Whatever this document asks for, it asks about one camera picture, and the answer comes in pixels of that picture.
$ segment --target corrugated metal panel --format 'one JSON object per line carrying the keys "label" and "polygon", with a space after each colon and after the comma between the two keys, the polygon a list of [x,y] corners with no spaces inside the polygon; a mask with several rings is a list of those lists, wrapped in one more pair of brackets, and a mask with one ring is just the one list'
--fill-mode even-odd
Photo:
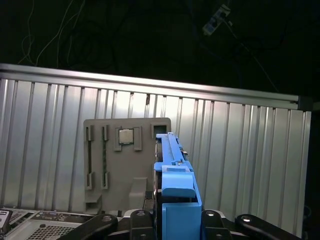
{"label": "corrugated metal panel", "polygon": [[[153,94],[58,74],[0,74],[1,204],[83,211],[84,120],[168,117],[206,209],[231,220],[250,213],[301,235],[310,112],[272,99],[257,106],[213,100],[214,93],[192,98],[189,90]],[[280,104],[291,109],[273,108]]]}

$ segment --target blue bracket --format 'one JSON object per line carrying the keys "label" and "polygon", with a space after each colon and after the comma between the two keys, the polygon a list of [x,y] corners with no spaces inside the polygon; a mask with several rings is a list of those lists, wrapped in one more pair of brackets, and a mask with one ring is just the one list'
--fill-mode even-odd
{"label": "blue bracket", "polygon": [[172,133],[157,134],[162,144],[163,162],[156,162],[154,170],[162,172],[162,197],[184,198],[185,201],[162,204],[163,240],[198,240],[201,232],[202,201],[194,170],[182,153],[179,139]]}

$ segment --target dark background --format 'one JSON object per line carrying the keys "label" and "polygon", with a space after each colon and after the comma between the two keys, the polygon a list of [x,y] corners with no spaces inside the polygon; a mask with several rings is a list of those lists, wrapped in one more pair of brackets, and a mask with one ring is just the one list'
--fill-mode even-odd
{"label": "dark background", "polygon": [[[34,66],[39,53],[61,29],[70,2],[0,0],[0,63]],[[75,16],[63,27],[60,38],[57,36],[41,53],[37,66],[278,90],[320,101],[318,0],[85,0],[75,25],[83,2],[73,0],[62,26]],[[26,37],[33,3],[31,36]],[[221,4],[231,9],[228,20],[238,39],[224,24],[211,36],[202,33],[202,27]],[[25,56],[22,42],[29,54],[21,61]],[[305,221],[309,239],[320,239],[316,237],[320,226],[319,122],[319,113],[314,113],[305,198],[312,210]]]}

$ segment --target metal frame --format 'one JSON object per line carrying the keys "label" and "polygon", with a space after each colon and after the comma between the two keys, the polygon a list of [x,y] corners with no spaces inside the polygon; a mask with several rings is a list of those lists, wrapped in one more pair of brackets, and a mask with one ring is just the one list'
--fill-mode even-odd
{"label": "metal frame", "polygon": [[1,79],[298,109],[295,95],[89,72],[0,64]]}

